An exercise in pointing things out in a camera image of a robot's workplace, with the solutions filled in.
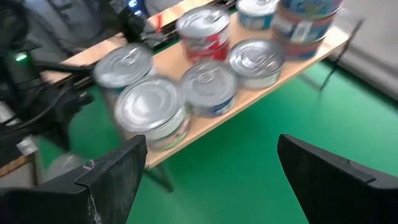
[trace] green led light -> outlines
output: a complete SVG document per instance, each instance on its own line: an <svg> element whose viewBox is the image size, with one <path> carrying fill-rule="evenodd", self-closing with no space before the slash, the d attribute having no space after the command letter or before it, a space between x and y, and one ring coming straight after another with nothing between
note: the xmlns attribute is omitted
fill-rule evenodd
<svg viewBox="0 0 398 224"><path fill-rule="evenodd" d="M25 53L18 53L15 55L15 60L17 62L20 62L21 60L24 60L25 58L27 58L27 55Z"/></svg>

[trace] metal can lid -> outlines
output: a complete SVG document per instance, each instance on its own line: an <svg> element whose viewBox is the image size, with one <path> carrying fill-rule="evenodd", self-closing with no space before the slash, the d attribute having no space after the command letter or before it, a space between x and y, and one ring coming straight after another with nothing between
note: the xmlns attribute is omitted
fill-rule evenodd
<svg viewBox="0 0 398 224"><path fill-rule="evenodd" d="M204 38L217 34L229 25L229 14L222 7L200 6L177 20L177 32L184 37Z"/></svg>
<svg viewBox="0 0 398 224"><path fill-rule="evenodd" d="M239 0L236 8L250 16L265 16L276 11L279 0Z"/></svg>
<svg viewBox="0 0 398 224"><path fill-rule="evenodd" d="M178 85L162 76L144 78L127 87L115 106L115 117L126 130L144 133L169 121L183 106Z"/></svg>
<svg viewBox="0 0 398 224"><path fill-rule="evenodd" d="M105 88L133 84L151 70L152 56L152 52L141 44L116 48L96 64L94 79Z"/></svg>
<svg viewBox="0 0 398 224"><path fill-rule="evenodd" d="M285 62L284 48L273 40L244 40L231 49L228 62L239 75L266 77L282 68Z"/></svg>
<svg viewBox="0 0 398 224"><path fill-rule="evenodd" d="M182 77L182 93L194 106L212 107L233 97L238 81L232 69L223 62L203 62Z"/></svg>

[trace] green floor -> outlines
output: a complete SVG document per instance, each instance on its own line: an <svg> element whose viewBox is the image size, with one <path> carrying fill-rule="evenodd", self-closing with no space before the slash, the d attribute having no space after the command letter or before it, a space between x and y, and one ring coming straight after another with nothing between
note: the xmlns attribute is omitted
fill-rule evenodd
<svg viewBox="0 0 398 224"><path fill-rule="evenodd" d="M322 78L328 65L307 75ZM72 146L96 157L119 143L97 101L72 124ZM280 167L276 144L289 133L398 175L397 111L339 72L320 94L300 78L246 109L164 162L175 192L143 178L128 223L307 223ZM43 144L47 166L58 152Z"/></svg>

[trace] wooden table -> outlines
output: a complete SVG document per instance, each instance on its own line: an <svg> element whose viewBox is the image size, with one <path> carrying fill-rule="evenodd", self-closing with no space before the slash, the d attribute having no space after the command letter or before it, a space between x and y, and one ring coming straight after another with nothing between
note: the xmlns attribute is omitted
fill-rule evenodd
<svg viewBox="0 0 398 224"><path fill-rule="evenodd" d="M178 5L166 9L163 15L163 25L168 24L176 20L180 17L184 12L189 9L192 9L197 6L201 6L210 2L210 0L184 0L180 2ZM149 21L156 27L157 26L157 18L156 16L152 16L149 18ZM243 29L237 22L236 14L231 16L231 25L229 27L231 33L231 45L250 38L269 38L270 32L253 32ZM304 71L309 66L313 65L329 56L334 50L341 47L348 41L349 35L337 27L332 27L327 34L327 37L320 47L317 55L307 61L304 62L287 62L283 69L282 74L277 81L277 83L265 90L261 91L248 91L248 90L240 90L236 102L233 108L224 114L223 116L217 118L200 118L194 116L192 118L192 124L190 128L190 132L187 137L177 146L167 151L153 151L149 149L149 153L147 156L146 167L151 169L161 162L165 161L167 158L177 153L179 150L183 149L185 146L189 145L193 141L202 137L204 134L208 133L212 129L215 129L217 126L224 123L226 120L232 118L234 115L238 114L240 111L244 110L248 106L252 105L256 101L260 100L262 97L266 96L270 92L274 91L285 82L290 80L293 77L299 75L302 71ZM91 64L103 58L108 52L111 50L120 47L126 44L126 41L120 36L112 37L108 40L102 41L99 44L90 47L89 49L77 54L68 60L64 61L64 63L74 64L74 65L84 65ZM192 64L188 62L183 54L182 46L177 43L168 49L156 54L154 56L154 63L157 67L158 71L167 75L175 80L179 80L183 73L188 70ZM44 76L50 82L59 81L62 78L65 78L68 74L64 73L45 73ZM109 104L112 106L114 100L108 98ZM130 138L133 136L131 133L124 132L125 138Z"/></svg>

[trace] table leg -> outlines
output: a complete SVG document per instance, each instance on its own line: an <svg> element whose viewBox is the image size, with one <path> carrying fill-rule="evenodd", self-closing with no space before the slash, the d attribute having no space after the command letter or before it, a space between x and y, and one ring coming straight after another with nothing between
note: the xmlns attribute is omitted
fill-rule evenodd
<svg viewBox="0 0 398 224"><path fill-rule="evenodd" d="M353 31L351 32L347 43L344 45L343 50L340 52L340 54L338 54L337 58L332 62L332 68L329 72L329 74L326 76L326 78L324 79L324 81L322 83L317 83L316 81L314 81L312 78L305 76L305 75L301 75L301 79L308 85L312 86L314 89L316 89L317 91L322 91L326 85L328 84L331 76L335 73L335 71L337 70L337 68L339 67L339 62L341 60L341 58L344 56L345 52L347 51L349 45L351 44L351 42L353 41L353 39L355 38L355 35L358 33L358 31L360 30L360 28L362 27L364 22L364 19L359 19L358 22L356 23Z"/></svg>
<svg viewBox="0 0 398 224"><path fill-rule="evenodd" d="M164 171L163 167L159 164L151 170L145 170L144 173L154 182L162 186L168 193L174 191L171 181Z"/></svg>

